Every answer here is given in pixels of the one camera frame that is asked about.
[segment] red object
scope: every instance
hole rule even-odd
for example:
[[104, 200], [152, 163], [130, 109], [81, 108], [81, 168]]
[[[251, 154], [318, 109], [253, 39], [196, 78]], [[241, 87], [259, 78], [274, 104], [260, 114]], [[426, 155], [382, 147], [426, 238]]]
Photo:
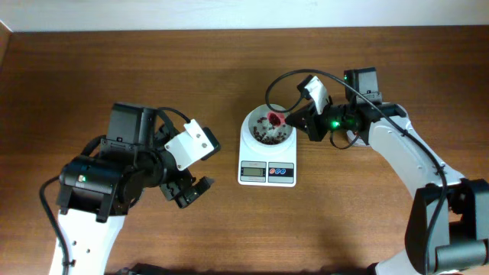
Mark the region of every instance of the red object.
[[273, 126], [280, 126], [282, 123], [285, 122], [285, 116], [283, 114], [277, 114], [276, 112], [268, 112], [267, 115], [268, 121], [273, 125]]

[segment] label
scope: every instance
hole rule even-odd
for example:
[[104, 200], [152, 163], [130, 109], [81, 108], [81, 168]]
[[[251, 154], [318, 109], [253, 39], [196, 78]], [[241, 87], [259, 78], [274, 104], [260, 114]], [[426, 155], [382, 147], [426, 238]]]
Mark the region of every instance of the label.
[[268, 163], [269, 183], [293, 183], [293, 163]]

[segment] brown wooden surface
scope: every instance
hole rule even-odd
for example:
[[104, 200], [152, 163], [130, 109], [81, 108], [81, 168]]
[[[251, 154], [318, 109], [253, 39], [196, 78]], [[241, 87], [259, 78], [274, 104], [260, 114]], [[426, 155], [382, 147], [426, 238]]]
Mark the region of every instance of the brown wooden surface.
[[[340, 76], [376, 66], [384, 101], [403, 105], [452, 167], [489, 179], [488, 45], [489, 27], [13, 34], [0, 75], [0, 273], [48, 272], [55, 236], [39, 187], [106, 132], [117, 101], [177, 108], [209, 126], [222, 151], [191, 167], [216, 183], [188, 209], [166, 202], [159, 189], [146, 191], [107, 271], [137, 262], [332, 270], [387, 259], [403, 249], [411, 198], [380, 155], [299, 134], [295, 188], [240, 186], [241, 123], [288, 70]], [[281, 83], [274, 101], [295, 102], [302, 78]], [[335, 102], [345, 102], [341, 86], [324, 83]], [[56, 194], [50, 187], [53, 207]]]

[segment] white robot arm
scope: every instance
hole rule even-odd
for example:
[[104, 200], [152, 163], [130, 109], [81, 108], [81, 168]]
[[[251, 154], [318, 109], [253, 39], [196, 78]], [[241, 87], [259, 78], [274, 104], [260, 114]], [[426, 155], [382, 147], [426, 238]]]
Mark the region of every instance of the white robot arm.
[[[300, 99], [314, 102], [290, 114], [286, 123], [307, 133], [311, 141], [321, 141], [330, 131], [335, 147], [334, 131], [353, 131], [357, 137], [340, 149], [361, 138], [387, 160], [414, 199], [406, 230], [406, 249], [371, 265], [369, 271], [374, 275], [439, 274], [487, 264], [489, 184], [485, 180], [465, 179], [419, 137], [404, 108], [382, 104], [375, 68], [345, 71], [344, 80], [348, 83], [320, 70], [285, 73], [268, 87], [265, 101], [269, 108], [271, 88], [296, 73], [321, 74], [341, 83], [349, 104], [333, 105], [321, 82], [309, 75], [297, 88]], [[449, 209], [462, 214], [460, 222], [449, 222]], [[433, 216], [436, 218], [429, 226]]]
[[[186, 130], [178, 133], [163, 110], [182, 116]], [[158, 116], [164, 125], [155, 134]], [[90, 157], [99, 145], [99, 153]], [[57, 223], [44, 189], [58, 179], [41, 188], [41, 201], [58, 237], [50, 275], [103, 275], [125, 216], [143, 189], [159, 186], [167, 200], [187, 207], [212, 184], [205, 176], [195, 183], [187, 167], [219, 149], [208, 128], [176, 110], [114, 104], [108, 134], [91, 141], [59, 176]]]

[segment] white kitchen scale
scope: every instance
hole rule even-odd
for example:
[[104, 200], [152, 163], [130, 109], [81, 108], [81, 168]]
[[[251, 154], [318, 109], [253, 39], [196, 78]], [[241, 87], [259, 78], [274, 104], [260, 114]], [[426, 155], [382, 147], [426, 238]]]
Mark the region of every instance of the white kitchen scale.
[[[276, 110], [284, 110], [272, 104]], [[296, 185], [296, 129], [285, 124], [288, 114], [262, 105], [241, 126], [238, 182], [252, 186]]]

